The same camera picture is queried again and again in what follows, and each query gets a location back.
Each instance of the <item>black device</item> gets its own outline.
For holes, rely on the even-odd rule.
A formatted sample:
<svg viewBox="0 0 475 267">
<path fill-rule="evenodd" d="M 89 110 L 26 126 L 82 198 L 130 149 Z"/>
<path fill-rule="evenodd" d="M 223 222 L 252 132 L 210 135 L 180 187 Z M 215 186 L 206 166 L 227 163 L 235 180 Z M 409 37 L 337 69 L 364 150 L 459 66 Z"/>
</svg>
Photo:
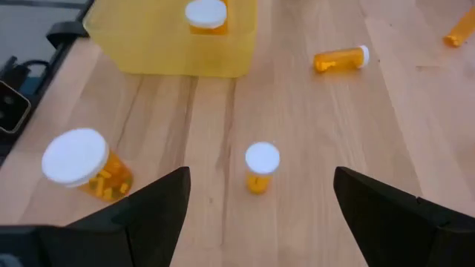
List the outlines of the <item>black device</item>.
<svg viewBox="0 0 475 267">
<path fill-rule="evenodd" d="M 66 227 L 0 226 L 0 266 L 169 266 L 190 187 L 182 167 Z"/>
<path fill-rule="evenodd" d="M 475 219 L 349 168 L 333 181 L 369 267 L 475 266 Z"/>
</svg>

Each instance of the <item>wooden table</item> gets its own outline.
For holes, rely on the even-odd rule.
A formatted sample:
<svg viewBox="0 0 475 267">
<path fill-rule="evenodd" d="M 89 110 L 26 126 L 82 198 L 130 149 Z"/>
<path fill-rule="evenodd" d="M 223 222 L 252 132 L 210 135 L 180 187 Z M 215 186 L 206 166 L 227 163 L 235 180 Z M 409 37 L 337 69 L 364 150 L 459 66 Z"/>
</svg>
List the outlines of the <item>wooden table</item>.
<svg viewBox="0 0 475 267">
<path fill-rule="evenodd" d="M 92 127 L 131 166 L 134 190 L 191 168 L 173 266 L 365 266 L 332 181 L 344 165 L 475 216 L 475 38 L 442 37 L 468 0 L 259 0 L 239 79 L 133 76 L 79 40 L 0 171 L 0 223 L 64 225 L 106 206 L 42 177 L 60 133 Z M 365 44 L 368 66 L 316 75 L 315 53 Z M 275 143 L 259 197 L 244 151 Z"/>
</svg>

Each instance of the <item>floor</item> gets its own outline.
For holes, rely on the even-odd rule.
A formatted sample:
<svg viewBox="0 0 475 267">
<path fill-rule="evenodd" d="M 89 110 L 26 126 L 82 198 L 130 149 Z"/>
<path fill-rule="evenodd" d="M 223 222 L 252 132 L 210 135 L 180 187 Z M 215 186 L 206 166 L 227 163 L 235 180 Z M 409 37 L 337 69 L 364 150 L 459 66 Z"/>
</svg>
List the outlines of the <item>floor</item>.
<svg viewBox="0 0 475 267">
<path fill-rule="evenodd" d="M 20 62 L 49 61 L 54 47 L 46 33 L 57 22 L 76 18 L 87 0 L 0 0 L 0 66 L 11 56 Z M 33 70 L 39 76 L 42 69 Z"/>
</svg>

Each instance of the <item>white cap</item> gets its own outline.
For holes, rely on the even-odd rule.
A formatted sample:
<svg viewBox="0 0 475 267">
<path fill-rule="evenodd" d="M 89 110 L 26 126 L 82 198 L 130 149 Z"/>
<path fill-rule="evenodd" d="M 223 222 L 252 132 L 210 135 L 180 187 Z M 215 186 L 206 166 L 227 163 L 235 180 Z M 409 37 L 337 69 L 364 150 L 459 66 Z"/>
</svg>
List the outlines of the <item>white cap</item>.
<svg viewBox="0 0 475 267">
<path fill-rule="evenodd" d="M 220 0 L 195 0 L 186 5 L 185 15 L 191 26 L 215 29 L 226 21 L 226 5 Z"/>
<path fill-rule="evenodd" d="M 43 174 L 66 187 L 88 182 L 104 167 L 109 147 L 104 137 L 93 129 L 68 131 L 55 138 L 42 159 Z"/>
<path fill-rule="evenodd" d="M 246 151 L 246 164 L 256 174 L 271 174 L 279 166 L 279 150 L 271 143 L 257 142 Z"/>
<path fill-rule="evenodd" d="M 370 50 L 366 45 L 360 45 L 359 47 L 363 50 L 363 64 L 359 67 L 364 67 L 368 65 L 368 62 L 370 61 Z"/>
</svg>

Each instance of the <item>pill bottle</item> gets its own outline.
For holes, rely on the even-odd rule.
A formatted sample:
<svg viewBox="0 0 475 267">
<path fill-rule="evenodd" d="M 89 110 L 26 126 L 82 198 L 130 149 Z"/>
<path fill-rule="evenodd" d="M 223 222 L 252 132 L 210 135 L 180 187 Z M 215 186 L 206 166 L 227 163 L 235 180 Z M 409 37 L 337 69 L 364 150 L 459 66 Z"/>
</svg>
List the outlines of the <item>pill bottle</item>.
<svg viewBox="0 0 475 267">
<path fill-rule="evenodd" d="M 364 67 L 370 61 L 370 51 L 366 45 L 316 54 L 313 67 L 318 72 L 329 69 L 351 70 Z"/>
<path fill-rule="evenodd" d="M 56 137 L 43 154 L 42 171 L 50 181 L 105 201 L 124 197 L 133 182 L 131 172 L 109 149 L 104 137 L 89 128 Z"/>
<path fill-rule="evenodd" d="M 267 190 L 280 160 L 279 150 L 268 142 L 256 142 L 247 149 L 246 184 L 253 194 L 262 194 Z"/>
<path fill-rule="evenodd" d="M 444 37 L 445 44 L 459 47 L 475 31 L 475 7 L 472 7 L 451 32 Z"/>
<path fill-rule="evenodd" d="M 193 34 L 227 34 L 227 0 L 194 0 L 186 5 L 185 15 Z"/>
</svg>

